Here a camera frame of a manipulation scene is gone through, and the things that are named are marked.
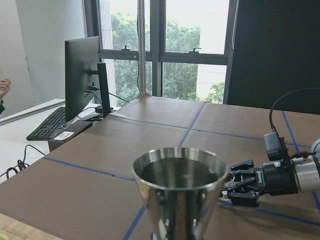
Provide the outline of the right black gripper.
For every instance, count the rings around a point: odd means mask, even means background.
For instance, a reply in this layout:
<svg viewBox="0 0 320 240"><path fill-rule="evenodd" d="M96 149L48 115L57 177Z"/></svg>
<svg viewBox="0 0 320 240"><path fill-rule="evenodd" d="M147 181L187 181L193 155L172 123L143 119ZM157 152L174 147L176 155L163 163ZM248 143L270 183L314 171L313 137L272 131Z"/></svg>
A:
<svg viewBox="0 0 320 240"><path fill-rule="evenodd" d="M293 167L288 161L272 161L262 167L255 167L252 160L243 161L230 167L235 176L234 191L224 190L223 196L234 206L259 207L261 195L290 195L298 193Z"/></svg>

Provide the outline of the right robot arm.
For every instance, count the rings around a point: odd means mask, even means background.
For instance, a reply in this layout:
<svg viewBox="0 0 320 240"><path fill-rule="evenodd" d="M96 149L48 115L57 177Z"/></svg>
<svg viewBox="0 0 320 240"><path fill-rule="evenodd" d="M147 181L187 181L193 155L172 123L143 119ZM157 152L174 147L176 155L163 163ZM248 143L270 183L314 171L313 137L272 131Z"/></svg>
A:
<svg viewBox="0 0 320 240"><path fill-rule="evenodd" d="M320 190L320 140L311 152L297 152L286 159L270 161L261 167L252 160L230 168L231 181L225 184L221 197L235 206L259 206L259 197L291 195Z"/></svg>

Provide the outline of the person's hand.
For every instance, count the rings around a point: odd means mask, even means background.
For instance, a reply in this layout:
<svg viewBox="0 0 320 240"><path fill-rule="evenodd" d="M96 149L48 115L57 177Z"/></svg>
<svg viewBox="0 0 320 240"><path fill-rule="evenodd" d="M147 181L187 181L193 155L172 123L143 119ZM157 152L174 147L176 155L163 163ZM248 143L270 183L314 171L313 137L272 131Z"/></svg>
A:
<svg viewBox="0 0 320 240"><path fill-rule="evenodd" d="M10 91L11 81L8 78L0 80L0 100Z"/></svg>

